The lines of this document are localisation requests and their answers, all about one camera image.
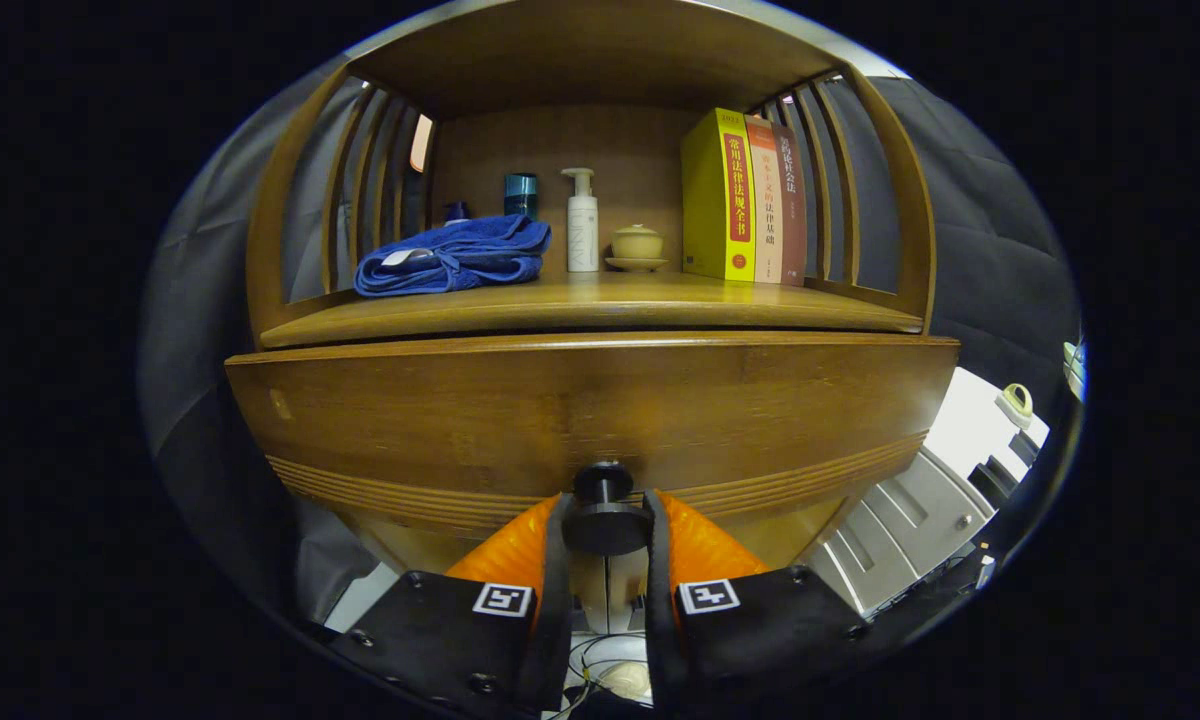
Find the black knob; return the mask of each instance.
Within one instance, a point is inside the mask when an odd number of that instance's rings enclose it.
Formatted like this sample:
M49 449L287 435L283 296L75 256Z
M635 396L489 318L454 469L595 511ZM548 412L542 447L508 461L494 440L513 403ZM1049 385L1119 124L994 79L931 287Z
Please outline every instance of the black knob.
M649 544L654 518L622 502L635 480L619 462L596 462L572 479L578 505L564 518L564 544L593 556L625 556Z

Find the saucer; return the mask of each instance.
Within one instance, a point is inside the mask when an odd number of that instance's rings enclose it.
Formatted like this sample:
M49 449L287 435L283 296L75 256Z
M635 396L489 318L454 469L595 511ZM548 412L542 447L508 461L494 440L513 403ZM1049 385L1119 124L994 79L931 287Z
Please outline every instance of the saucer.
M661 268L670 263L665 258L605 258L605 263L623 270L632 270L636 274L647 274L654 268Z

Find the orange padding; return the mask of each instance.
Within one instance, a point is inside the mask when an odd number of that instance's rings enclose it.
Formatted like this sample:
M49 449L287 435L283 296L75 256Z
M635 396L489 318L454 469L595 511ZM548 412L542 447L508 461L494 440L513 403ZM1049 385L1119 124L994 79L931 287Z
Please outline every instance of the orange padding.
M542 574L546 566L546 521L556 509L558 494L521 512L468 552L457 565L449 568L450 578L475 580L478 583L527 586L542 598Z
M769 566L719 524L674 497L656 491L672 536L672 588L680 583L768 574Z

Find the teal canister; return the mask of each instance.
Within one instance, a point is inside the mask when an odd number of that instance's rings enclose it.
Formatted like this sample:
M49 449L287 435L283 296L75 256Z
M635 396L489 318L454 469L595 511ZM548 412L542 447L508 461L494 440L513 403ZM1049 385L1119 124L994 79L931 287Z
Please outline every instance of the teal canister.
M506 176L503 196L504 215L528 215L538 222L538 176L533 173L512 173Z

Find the lotion bottle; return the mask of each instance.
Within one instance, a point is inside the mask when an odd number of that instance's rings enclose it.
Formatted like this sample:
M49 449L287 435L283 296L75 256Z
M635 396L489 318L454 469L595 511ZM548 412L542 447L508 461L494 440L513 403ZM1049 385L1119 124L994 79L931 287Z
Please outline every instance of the lotion bottle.
M592 168L565 168L563 176L572 178L569 197L568 254L569 272L594 274L600 269L600 224L596 221L596 199L592 196Z

